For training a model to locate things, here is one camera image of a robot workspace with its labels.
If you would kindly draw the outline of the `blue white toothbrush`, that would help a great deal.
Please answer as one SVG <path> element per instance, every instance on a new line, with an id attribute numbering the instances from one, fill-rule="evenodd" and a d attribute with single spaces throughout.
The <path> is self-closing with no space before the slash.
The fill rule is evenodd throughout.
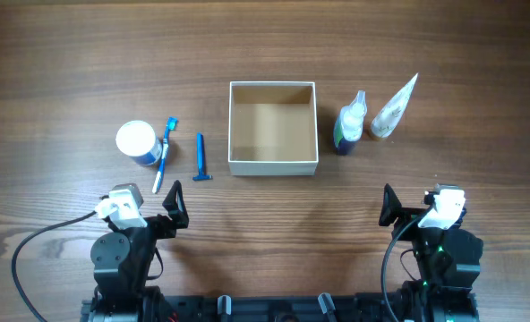
<path id="1" fill-rule="evenodd" d="M 164 172 L 165 172 L 165 163 L 166 163 L 167 154 L 168 154 L 168 151 L 169 151 L 169 134 L 170 134 L 171 131 L 175 130 L 175 127 L 176 127 L 177 123 L 178 123 L 178 119 L 173 117 L 173 116 L 170 116 L 167 119 L 167 125 L 166 125 L 166 128 L 165 128 L 164 136 L 163 136 L 163 140 L 162 140 L 162 155 L 161 155 L 158 171 L 157 171 L 157 174 L 156 174 L 156 178 L 155 178 L 155 181 L 154 181 L 154 185 L 152 187 L 152 192 L 154 194 L 157 194 L 159 192 L 159 190 L 161 188 L 161 184 L 163 182 L 163 176 L 164 176 Z"/>

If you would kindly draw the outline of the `white floral squeeze tube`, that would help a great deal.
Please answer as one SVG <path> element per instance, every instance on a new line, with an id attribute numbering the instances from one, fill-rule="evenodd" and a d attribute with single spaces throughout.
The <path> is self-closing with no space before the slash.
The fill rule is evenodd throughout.
<path id="1" fill-rule="evenodd" d="M 398 126 L 414 90 L 419 73 L 400 89 L 371 122 L 370 134 L 375 140 L 385 140 Z"/>

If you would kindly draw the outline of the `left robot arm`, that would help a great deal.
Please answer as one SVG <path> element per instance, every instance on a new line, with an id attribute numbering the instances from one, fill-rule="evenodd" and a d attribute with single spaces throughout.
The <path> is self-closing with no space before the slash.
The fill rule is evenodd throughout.
<path id="1" fill-rule="evenodd" d="M 98 217 L 111 229 L 90 250 L 97 283 L 91 300 L 82 304 L 82 321 L 170 321 L 179 319 L 176 309 L 160 288 L 147 286 L 160 275 L 150 274 L 154 258 L 160 258 L 157 241 L 176 237 L 189 225 L 182 184 L 175 181 L 162 202 L 164 215 L 144 217 L 143 197 L 134 183 L 116 185 L 96 205 Z"/>

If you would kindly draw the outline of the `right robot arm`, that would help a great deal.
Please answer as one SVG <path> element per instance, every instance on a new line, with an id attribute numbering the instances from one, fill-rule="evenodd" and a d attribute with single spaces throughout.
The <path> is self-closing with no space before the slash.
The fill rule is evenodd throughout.
<path id="1" fill-rule="evenodd" d="M 384 314 L 392 321 L 477 321 L 471 293 L 480 275 L 483 240 L 461 228 L 465 192 L 438 184 L 423 197 L 425 208 L 402 205 L 390 184 L 383 188 L 380 226 L 393 225 L 380 268 Z M 410 242 L 420 277 L 387 290 L 389 257 L 398 242 Z"/>

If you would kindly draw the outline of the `clear capped dark bottle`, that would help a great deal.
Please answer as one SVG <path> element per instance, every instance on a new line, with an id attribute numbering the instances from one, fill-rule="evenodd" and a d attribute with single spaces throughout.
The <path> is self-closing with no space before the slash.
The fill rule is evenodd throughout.
<path id="1" fill-rule="evenodd" d="M 365 92 L 359 90 L 355 99 L 341 108 L 334 126 L 333 141 L 338 155 L 348 155 L 361 139 L 366 113 Z"/>

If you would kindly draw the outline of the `white lidded blue jar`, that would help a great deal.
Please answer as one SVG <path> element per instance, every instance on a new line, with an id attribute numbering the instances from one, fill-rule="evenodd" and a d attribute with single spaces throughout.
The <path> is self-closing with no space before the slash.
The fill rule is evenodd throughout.
<path id="1" fill-rule="evenodd" d="M 154 165 L 162 156 L 162 144 L 154 129 L 141 120 L 122 125 L 115 136 L 115 143 L 138 165 Z"/>

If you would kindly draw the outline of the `blue disposable razor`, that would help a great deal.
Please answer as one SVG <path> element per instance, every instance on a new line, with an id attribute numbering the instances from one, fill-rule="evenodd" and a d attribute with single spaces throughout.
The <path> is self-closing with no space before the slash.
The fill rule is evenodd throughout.
<path id="1" fill-rule="evenodd" d="M 206 173 L 204 138 L 201 132 L 198 132 L 196 136 L 196 148 L 198 174 L 195 175 L 192 179 L 195 182 L 211 180 L 212 176 Z"/>

